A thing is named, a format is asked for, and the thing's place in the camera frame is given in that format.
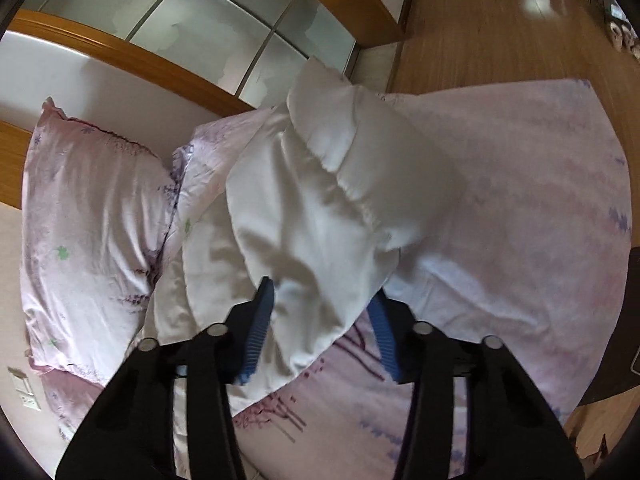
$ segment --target wood plank floor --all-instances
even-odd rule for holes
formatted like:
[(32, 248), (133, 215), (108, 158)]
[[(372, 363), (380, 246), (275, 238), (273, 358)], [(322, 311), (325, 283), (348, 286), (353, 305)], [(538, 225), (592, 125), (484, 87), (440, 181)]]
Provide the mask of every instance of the wood plank floor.
[[(640, 64), (616, 52), (602, 15), (580, 0), (413, 0), (393, 92), (532, 79), (585, 78), (628, 158), (640, 218)], [(640, 222), (632, 233), (640, 245)], [(640, 387), (574, 412), (581, 456), (611, 448), (640, 406)]]

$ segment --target black mat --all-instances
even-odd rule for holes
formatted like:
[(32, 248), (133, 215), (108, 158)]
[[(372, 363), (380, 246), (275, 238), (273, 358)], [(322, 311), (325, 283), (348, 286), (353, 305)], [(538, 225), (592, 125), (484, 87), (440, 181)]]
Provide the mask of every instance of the black mat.
[(580, 405), (606, 399), (640, 384), (640, 247), (631, 249), (626, 276), (625, 301), (602, 358), (598, 373), (591, 381)]

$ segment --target silver screw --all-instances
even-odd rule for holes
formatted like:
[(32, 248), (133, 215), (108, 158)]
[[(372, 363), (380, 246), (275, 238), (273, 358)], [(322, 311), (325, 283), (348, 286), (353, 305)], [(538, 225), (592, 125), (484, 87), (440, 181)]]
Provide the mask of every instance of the silver screw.
[(138, 350), (141, 352), (151, 352), (156, 346), (158, 346), (158, 341), (152, 337), (145, 337), (138, 343)]
[(491, 350), (499, 350), (504, 345), (502, 339), (495, 335), (488, 335), (482, 340), (482, 342), (484, 342), (484, 344), (487, 345)]
[(429, 335), (433, 332), (433, 326), (426, 321), (418, 321), (414, 324), (414, 332), (418, 335)]
[(212, 337), (220, 337), (229, 332), (229, 329), (226, 327), (224, 323), (214, 323), (209, 328), (207, 328), (207, 334)]

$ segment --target shoe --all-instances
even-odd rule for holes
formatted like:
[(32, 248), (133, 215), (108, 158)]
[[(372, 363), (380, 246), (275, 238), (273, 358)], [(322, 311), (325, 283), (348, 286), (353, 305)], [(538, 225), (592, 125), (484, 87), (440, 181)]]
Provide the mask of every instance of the shoe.
[(636, 38), (634, 38), (634, 34), (626, 25), (622, 25), (622, 40), (625, 45), (625, 50), (631, 52), (631, 49), (636, 43)]
[(622, 52), (622, 30), (618, 26), (616, 22), (609, 23), (609, 30), (611, 36), (611, 43), (613, 43), (613, 48), (615, 48), (618, 52)]

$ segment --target power outlet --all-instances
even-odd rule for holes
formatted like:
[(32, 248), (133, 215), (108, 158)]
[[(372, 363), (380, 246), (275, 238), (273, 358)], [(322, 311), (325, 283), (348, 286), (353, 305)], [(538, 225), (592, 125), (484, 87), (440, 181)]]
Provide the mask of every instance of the power outlet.
[(38, 400), (35, 398), (35, 396), (29, 395), (29, 394), (21, 394), (21, 393), (18, 393), (18, 394), (22, 399), (23, 406), (26, 406), (27, 408), (31, 408), (32, 410), (36, 410), (37, 412), (40, 411), (40, 405), (38, 404)]

